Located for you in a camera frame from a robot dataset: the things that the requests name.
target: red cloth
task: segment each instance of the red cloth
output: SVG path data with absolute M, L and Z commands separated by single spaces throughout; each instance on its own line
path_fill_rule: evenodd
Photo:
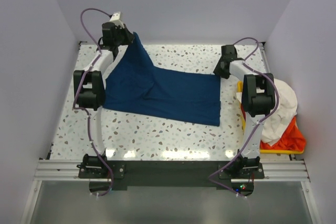
M 296 126 L 296 117 L 292 119 L 279 141 L 270 146 L 260 141 L 260 149 L 286 150 L 302 152 L 306 146 L 306 139 Z

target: white wall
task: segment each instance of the white wall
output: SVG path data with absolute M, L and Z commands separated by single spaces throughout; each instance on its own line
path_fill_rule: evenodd
M 0 223 L 18 223 L 76 61 L 56 0 L 0 0 Z
M 291 0 L 266 42 L 271 71 L 296 91 L 304 158 L 324 223 L 336 219 L 336 0 Z
M 72 31 L 88 36 L 79 14 L 87 7 L 122 11 L 131 31 L 143 42 L 217 43 L 245 36 L 265 41 L 290 0 L 57 0 Z M 102 14 L 85 16 L 89 30 L 101 36 Z

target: blue cloth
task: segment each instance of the blue cloth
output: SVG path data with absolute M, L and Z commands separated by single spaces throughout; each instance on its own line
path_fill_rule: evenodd
M 155 67 L 139 37 L 106 79 L 104 108 L 219 126 L 220 77 Z

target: speckled white surface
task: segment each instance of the speckled white surface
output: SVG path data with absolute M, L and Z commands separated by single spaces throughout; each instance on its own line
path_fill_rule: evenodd
M 219 45 L 144 45 L 155 66 L 182 72 L 211 74 L 220 57 Z M 236 46 L 244 58 L 254 46 Z M 94 57 L 96 47 L 82 45 L 76 69 L 83 69 Z M 125 52 L 119 48 L 117 60 L 104 74 L 106 78 Z M 258 50 L 247 62 L 259 71 L 265 65 Z M 220 126 L 192 124 L 152 116 L 102 111 L 103 141 L 110 159 L 128 160 L 230 160 L 243 139 L 239 102 L 235 98 L 238 79 L 221 80 Z M 71 109 L 73 83 L 69 87 L 50 159 L 82 159 L 94 155 L 87 137 L 84 112 Z

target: glass panel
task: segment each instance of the glass panel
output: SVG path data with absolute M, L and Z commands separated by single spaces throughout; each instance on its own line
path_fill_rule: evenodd
M 129 187 L 96 198 L 88 182 L 43 182 L 32 223 L 312 223 L 300 182 L 255 183 L 247 199 L 215 188 Z

